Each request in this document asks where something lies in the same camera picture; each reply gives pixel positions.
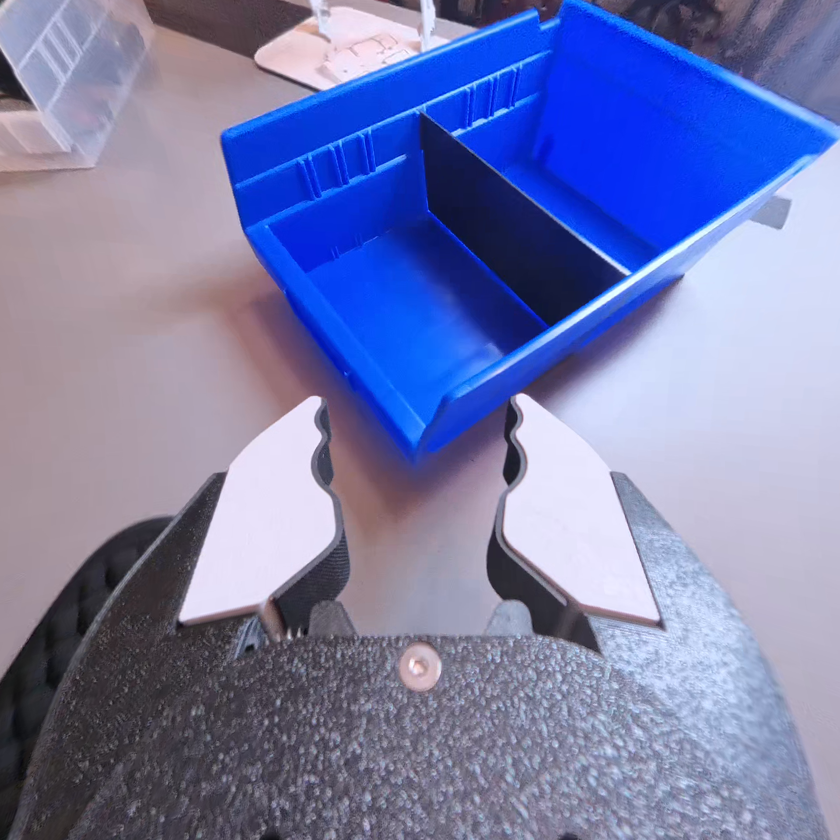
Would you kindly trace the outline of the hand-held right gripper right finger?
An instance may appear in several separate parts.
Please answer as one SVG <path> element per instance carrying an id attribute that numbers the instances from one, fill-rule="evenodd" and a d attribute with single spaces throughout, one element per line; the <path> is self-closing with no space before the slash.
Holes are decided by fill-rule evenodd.
<path id="1" fill-rule="evenodd" d="M 581 436 L 525 394 L 507 406 L 507 445 L 487 549 L 511 618 L 487 631 L 561 639 L 596 653 L 592 619 L 662 631 L 663 619 L 613 472 Z"/>

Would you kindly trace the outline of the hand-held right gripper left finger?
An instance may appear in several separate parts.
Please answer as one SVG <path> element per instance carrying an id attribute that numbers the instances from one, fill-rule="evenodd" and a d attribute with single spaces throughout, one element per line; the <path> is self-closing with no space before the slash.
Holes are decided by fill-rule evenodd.
<path id="1" fill-rule="evenodd" d="M 272 641 L 305 635 L 350 578 L 331 487 L 329 409 L 310 396 L 249 443 L 224 478 L 178 623 L 257 616 Z"/>

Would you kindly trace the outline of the blue plastic bin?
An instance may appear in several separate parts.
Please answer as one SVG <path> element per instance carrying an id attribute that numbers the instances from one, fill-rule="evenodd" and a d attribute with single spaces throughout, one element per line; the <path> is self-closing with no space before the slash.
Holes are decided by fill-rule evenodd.
<path id="1" fill-rule="evenodd" d="M 545 324 L 429 211 L 421 113 L 628 277 Z M 824 117 L 588 2 L 220 138 L 259 263 L 412 460 L 684 276 L 837 141 Z"/>

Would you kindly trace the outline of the clear plastic bin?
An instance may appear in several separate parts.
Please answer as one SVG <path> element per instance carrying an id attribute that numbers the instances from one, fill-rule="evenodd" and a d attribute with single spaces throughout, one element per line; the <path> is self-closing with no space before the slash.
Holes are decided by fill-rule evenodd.
<path id="1" fill-rule="evenodd" d="M 142 1 L 1 6 L 1 172 L 89 169 L 143 67 Z"/>

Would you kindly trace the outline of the black bin divider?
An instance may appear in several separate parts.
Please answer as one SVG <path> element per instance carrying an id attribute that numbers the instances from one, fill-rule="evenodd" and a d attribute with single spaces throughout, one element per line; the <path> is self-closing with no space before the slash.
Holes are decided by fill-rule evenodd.
<path id="1" fill-rule="evenodd" d="M 419 140 L 429 211 L 545 324 L 628 277 L 424 113 Z"/>

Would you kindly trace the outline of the white stand base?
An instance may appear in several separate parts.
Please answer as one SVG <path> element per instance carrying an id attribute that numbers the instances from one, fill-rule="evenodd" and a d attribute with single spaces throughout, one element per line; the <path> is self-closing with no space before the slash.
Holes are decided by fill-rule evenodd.
<path id="1" fill-rule="evenodd" d="M 421 25 L 409 26 L 347 6 L 333 7 L 332 39 L 314 16 L 259 47 L 258 68 L 315 91 L 397 65 L 422 51 Z"/>

